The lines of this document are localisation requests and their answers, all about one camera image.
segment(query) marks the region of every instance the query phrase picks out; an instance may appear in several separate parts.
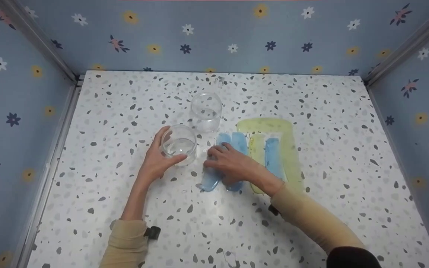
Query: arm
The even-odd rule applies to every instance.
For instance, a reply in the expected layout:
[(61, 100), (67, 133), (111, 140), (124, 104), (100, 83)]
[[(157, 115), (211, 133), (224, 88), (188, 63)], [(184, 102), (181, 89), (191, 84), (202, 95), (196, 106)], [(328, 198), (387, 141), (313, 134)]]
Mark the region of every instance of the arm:
[(256, 161), (236, 151), (230, 144), (213, 146), (204, 166), (219, 169), (225, 174), (223, 183), (231, 185), (246, 180), (271, 197), (272, 205), (282, 217), (298, 227), (329, 254), (334, 248), (353, 246), (363, 248), (359, 238), (336, 216), (301, 191), (294, 191)]
[(100, 268), (134, 268), (145, 260), (148, 241), (143, 236), (147, 229), (143, 221), (143, 208), (148, 188), (157, 178), (163, 177), (169, 167), (186, 158), (185, 154), (165, 158), (160, 153), (161, 139), (168, 129), (168, 126), (160, 129), (145, 155), (124, 212), (112, 228)]

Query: beige sleeve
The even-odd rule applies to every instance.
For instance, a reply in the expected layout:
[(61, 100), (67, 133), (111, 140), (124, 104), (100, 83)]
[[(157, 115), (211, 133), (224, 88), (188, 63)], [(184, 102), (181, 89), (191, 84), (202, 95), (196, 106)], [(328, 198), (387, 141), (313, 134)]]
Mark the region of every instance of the beige sleeve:
[(147, 238), (143, 236), (147, 224), (141, 220), (117, 220), (100, 268), (136, 268), (145, 260)]
[(327, 254), (339, 246), (365, 246), (350, 228), (304, 192), (286, 184), (272, 196), (271, 204), (284, 220), (298, 227)]

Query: left hand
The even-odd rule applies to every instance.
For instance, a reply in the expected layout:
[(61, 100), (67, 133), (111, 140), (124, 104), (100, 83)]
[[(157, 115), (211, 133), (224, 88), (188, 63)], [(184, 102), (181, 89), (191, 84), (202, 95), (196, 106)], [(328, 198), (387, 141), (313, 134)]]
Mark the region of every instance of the left hand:
[(187, 158), (186, 154), (178, 154), (172, 158), (166, 158), (162, 155), (160, 151), (162, 136), (169, 128), (169, 125), (162, 127), (157, 134), (155, 134), (153, 142), (145, 155), (145, 160), (143, 160), (143, 164), (140, 170), (138, 170), (137, 181), (143, 180), (143, 182), (147, 182), (148, 185), (150, 185), (157, 178), (162, 178), (169, 167)]

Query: yellow flower print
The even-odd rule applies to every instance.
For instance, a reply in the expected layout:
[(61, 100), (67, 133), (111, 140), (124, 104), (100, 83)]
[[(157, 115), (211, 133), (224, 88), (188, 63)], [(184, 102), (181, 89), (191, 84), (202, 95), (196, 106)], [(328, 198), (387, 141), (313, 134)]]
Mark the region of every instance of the yellow flower print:
[(12, 253), (10, 251), (4, 251), (0, 255), (0, 268), (7, 268), (11, 265)]
[(426, 182), (423, 178), (414, 178), (413, 179), (413, 186), (417, 188), (424, 188), (426, 186)]
[(153, 54), (160, 54), (162, 48), (157, 44), (151, 44), (147, 46), (148, 52)]
[(130, 24), (137, 24), (138, 17), (136, 13), (133, 13), (131, 10), (127, 10), (124, 12), (124, 20)]
[(415, 123), (416, 124), (424, 124), (428, 121), (428, 115), (424, 112), (420, 112), (419, 114), (415, 115)]
[(56, 113), (56, 108), (54, 108), (53, 106), (46, 106), (44, 108), (44, 115), (46, 117), (52, 117), (55, 113)]
[(259, 19), (267, 16), (267, 5), (261, 3), (254, 7), (254, 15)]
[(322, 72), (322, 66), (314, 66), (312, 68), (312, 73), (320, 73)]
[(351, 47), (349, 49), (347, 49), (347, 54), (348, 55), (356, 55), (359, 53), (360, 48), (355, 46), (355, 47)]
[(104, 67), (96, 63), (92, 66), (92, 70), (104, 70)]
[(34, 77), (41, 77), (42, 76), (42, 70), (39, 66), (32, 66), (32, 76)]
[(261, 73), (269, 73), (269, 66), (263, 66), (259, 69)]
[(36, 172), (32, 168), (25, 169), (22, 172), (22, 180), (25, 182), (31, 182), (32, 180), (34, 180), (35, 173)]
[(385, 58), (386, 56), (388, 56), (388, 55), (390, 55), (390, 49), (384, 49), (384, 50), (382, 50), (382, 51), (380, 51), (377, 55), (376, 55), (376, 57), (377, 58)]

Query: right hand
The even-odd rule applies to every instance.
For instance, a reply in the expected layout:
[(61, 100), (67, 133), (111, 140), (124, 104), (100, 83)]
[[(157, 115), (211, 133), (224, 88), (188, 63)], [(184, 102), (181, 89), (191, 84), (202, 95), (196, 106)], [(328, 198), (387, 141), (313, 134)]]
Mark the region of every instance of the right hand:
[(272, 197), (284, 184), (274, 174), (269, 172), (260, 163), (237, 151), (231, 144), (222, 143), (222, 146), (213, 146), (208, 150), (208, 159), (203, 163), (206, 168), (214, 168), (225, 176), (224, 185), (232, 185), (239, 181), (248, 181), (259, 187), (264, 193)]

